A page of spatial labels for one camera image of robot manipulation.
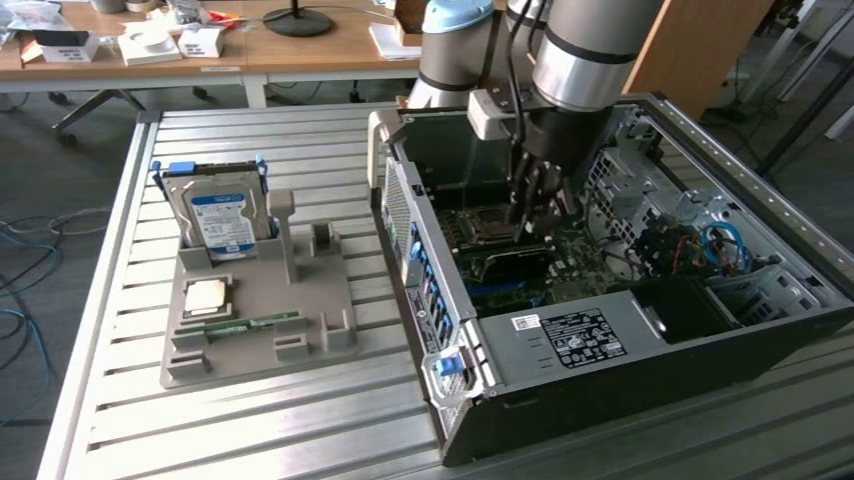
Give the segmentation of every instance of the chair wheel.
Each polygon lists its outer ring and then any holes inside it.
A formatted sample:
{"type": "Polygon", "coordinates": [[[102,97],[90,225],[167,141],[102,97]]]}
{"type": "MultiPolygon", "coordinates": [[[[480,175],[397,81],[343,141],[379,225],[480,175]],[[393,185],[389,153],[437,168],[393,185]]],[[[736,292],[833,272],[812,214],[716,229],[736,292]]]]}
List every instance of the chair wheel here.
{"type": "Polygon", "coordinates": [[[57,141],[63,147],[74,147],[78,145],[78,136],[71,133],[61,133],[57,136],[57,141]]]}
{"type": "Polygon", "coordinates": [[[209,91],[202,87],[193,87],[193,94],[199,100],[209,100],[211,98],[209,91]]]}
{"type": "Polygon", "coordinates": [[[57,105],[71,105],[71,102],[69,101],[69,97],[66,96],[65,93],[61,92],[49,92],[49,99],[57,104],[57,105]]]}

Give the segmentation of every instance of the white box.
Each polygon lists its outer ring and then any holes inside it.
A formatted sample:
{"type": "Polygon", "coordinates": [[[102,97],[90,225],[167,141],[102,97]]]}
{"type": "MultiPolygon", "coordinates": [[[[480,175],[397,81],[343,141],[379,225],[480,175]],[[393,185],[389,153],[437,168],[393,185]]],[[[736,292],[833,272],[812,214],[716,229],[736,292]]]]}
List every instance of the white box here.
{"type": "Polygon", "coordinates": [[[166,32],[138,32],[119,35],[119,48],[127,66],[183,58],[175,40],[166,32]]]}
{"type": "Polygon", "coordinates": [[[185,30],[178,39],[178,48],[187,57],[219,57],[223,53],[223,29],[201,28],[185,30]]]}
{"type": "Polygon", "coordinates": [[[34,30],[45,61],[91,62],[98,53],[98,37],[93,32],[34,30]]]}

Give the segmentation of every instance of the sticker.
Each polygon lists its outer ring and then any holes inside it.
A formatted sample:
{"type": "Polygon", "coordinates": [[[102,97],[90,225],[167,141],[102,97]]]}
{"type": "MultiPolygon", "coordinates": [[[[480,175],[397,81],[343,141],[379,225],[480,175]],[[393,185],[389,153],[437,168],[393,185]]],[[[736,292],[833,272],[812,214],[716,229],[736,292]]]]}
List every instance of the sticker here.
{"type": "Polygon", "coordinates": [[[233,258],[243,257],[243,252],[255,245],[253,222],[242,213],[246,196],[242,193],[209,195],[194,197],[191,203],[207,247],[233,258]]]}
{"type": "Polygon", "coordinates": [[[626,355],[626,348],[598,308],[548,318],[542,323],[566,368],[626,355]]]}
{"type": "Polygon", "coordinates": [[[202,67],[203,72],[239,72],[241,67],[202,67]]]}
{"type": "Polygon", "coordinates": [[[525,317],[513,317],[510,319],[513,322],[513,326],[520,330],[528,330],[529,328],[538,328],[540,325],[540,315],[526,315],[525,317]]]}

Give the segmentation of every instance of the hard drive label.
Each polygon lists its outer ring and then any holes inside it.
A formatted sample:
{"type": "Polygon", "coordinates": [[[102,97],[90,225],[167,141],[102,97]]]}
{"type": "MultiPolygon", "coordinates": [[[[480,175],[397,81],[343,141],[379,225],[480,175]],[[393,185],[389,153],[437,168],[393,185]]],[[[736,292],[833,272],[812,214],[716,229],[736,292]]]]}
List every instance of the hard drive label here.
{"type": "Polygon", "coordinates": [[[246,196],[241,193],[194,197],[194,214],[207,247],[219,254],[243,256],[255,245],[253,222],[243,216],[246,196]]]}

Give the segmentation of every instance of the motherboard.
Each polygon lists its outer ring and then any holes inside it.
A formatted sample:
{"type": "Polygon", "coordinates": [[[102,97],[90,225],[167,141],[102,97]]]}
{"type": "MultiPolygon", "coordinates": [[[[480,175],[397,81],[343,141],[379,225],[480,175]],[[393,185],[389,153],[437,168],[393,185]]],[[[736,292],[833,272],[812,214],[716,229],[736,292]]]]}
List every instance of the motherboard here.
{"type": "Polygon", "coordinates": [[[629,280],[609,267],[584,220],[569,219],[544,240],[514,243],[508,208],[437,212],[481,318],[602,295],[629,280]]]}

